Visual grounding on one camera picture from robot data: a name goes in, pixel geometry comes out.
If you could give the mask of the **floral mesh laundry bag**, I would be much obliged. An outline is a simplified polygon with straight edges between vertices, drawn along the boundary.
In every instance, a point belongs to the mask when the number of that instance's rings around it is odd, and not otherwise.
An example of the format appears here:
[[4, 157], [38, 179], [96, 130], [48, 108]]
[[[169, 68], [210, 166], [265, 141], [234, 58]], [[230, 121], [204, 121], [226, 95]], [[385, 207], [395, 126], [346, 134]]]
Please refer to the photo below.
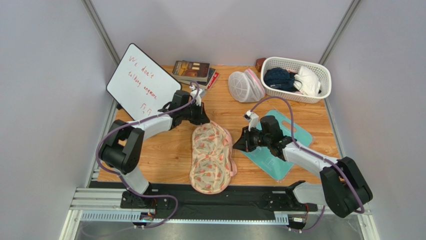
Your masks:
[[197, 126], [192, 133], [189, 180], [192, 187], [206, 195], [224, 191], [237, 172], [232, 159], [233, 140], [229, 131], [216, 122]]

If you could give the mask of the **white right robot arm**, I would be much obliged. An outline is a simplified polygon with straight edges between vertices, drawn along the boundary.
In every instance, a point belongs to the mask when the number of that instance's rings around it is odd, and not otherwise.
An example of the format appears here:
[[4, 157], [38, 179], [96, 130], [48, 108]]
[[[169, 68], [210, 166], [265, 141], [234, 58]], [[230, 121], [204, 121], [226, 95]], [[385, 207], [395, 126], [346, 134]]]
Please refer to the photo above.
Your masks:
[[288, 186], [285, 191], [291, 205], [326, 206], [340, 218], [365, 211], [364, 205], [373, 199], [373, 193], [352, 158], [329, 157], [306, 147], [292, 135], [285, 135], [274, 116], [259, 118], [249, 111], [244, 118], [248, 126], [242, 128], [234, 149], [246, 153], [267, 149], [271, 156], [298, 165], [320, 179], [318, 184], [300, 180]]

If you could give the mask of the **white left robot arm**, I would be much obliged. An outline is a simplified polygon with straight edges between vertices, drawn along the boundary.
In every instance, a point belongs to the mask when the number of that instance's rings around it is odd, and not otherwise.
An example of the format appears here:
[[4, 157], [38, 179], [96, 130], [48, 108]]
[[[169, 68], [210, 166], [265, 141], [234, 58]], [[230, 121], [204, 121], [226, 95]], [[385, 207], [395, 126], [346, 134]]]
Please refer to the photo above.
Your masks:
[[143, 142], [159, 133], [171, 131], [183, 121], [193, 125], [209, 123], [202, 98], [205, 90], [177, 90], [172, 100], [154, 115], [139, 121], [116, 120], [96, 149], [98, 165], [120, 177], [126, 188], [146, 197], [150, 183], [139, 168]]

